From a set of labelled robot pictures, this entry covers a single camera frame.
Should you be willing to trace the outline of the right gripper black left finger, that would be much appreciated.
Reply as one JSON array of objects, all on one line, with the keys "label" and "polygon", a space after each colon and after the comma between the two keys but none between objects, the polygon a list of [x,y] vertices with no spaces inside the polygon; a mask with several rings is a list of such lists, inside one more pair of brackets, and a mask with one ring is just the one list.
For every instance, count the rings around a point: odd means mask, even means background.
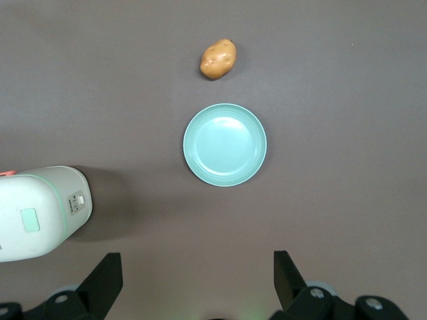
[{"label": "right gripper black left finger", "polygon": [[61,291],[43,304],[46,319],[104,319],[123,287],[121,255],[108,253],[74,290]]}]

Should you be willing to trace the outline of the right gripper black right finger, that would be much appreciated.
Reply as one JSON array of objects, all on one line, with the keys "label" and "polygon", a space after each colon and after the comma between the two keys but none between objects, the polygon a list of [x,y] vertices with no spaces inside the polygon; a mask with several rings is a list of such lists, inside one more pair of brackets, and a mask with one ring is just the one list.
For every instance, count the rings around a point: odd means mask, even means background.
[{"label": "right gripper black right finger", "polygon": [[274,319],[334,319],[334,298],[318,286],[309,286],[287,251],[274,252],[274,288],[282,308]]}]

